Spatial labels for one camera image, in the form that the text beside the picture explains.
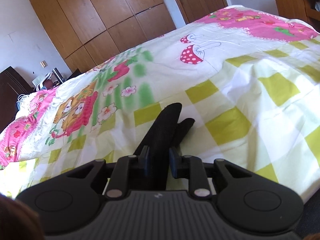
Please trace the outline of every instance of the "floral bedsheet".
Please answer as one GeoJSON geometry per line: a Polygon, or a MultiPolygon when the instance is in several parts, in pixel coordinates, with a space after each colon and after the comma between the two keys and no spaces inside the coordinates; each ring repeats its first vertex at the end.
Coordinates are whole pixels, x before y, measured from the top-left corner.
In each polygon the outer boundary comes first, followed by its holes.
{"type": "Polygon", "coordinates": [[[196,120],[182,154],[226,158],[307,200],[320,177],[318,35],[227,7],[34,93],[0,135],[0,192],[132,154],[161,109],[180,102],[181,118],[196,120]]]}

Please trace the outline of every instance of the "mushroom print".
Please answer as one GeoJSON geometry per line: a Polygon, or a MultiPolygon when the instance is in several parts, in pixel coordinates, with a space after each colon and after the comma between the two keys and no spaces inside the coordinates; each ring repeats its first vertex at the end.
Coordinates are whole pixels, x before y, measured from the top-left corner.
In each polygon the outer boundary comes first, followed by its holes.
{"type": "Polygon", "coordinates": [[[208,44],[206,46],[200,47],[198,45],[190,45],[183,50],[180,56],[180,60],[186,64],[199,64],[204,60],[204,51],[206,49],[218,47],[221,45],[221,42],[215,42],[208,44]]]}
{"type": "Polygon", "coordinates": [[[202,37],[203,35],[195,36],[193,33],[188,36],[184,36],[180,39],[182,43],[190,43],[196,40],[196,38],[202,37]]]}

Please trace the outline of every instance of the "dark wooden furniture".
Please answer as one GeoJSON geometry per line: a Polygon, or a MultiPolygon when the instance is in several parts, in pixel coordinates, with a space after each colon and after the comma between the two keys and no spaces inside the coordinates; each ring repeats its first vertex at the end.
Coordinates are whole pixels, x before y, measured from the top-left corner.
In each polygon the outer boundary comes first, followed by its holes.
{"type": "Polygon", "coordinates": [[[279,16],[300,19],[320,31],[320,12],[315,4],[320,0],[276,0],[279,16]]]}
{"type": "Polygon", "coordinates": [[[68,77],[67,80],[70,80],[71,78],[75,78],[75,77],[80,76],[80,75],[81,75],[80,70],[76,69],[76,70],[71,74],[71,76],[68,77]]]}
{"type": "Polygon", "coordinates": [[[30,0],[73,72],[175,29],[163,0],[30,0]]]}
{"type": "Polygon", "coordinates": [[[15,119],[18,95],[32,92],[32,87],[12,67],[0,73],[0,132],[15,119]]]}

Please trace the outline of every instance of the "dark floor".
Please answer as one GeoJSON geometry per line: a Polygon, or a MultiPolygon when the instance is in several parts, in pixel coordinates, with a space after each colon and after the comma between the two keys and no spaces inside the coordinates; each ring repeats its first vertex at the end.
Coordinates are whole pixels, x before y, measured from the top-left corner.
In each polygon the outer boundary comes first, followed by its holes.
{"type": "Polygon", "coordinates": [[[320,190],[304,205],[302,218],[295,231],[302,238],[320,233],[320,190]]]}

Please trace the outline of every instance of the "electrical outlet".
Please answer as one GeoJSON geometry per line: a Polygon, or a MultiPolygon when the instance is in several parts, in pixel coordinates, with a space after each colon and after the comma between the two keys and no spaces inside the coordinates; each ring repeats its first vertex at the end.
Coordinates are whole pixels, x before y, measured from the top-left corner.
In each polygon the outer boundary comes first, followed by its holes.
{"type": "Polygon", "coordinates": [[[46,61],[41,61],[40,62],[41,67],[45,68],[48,64],[46,63],[46,61]]]}

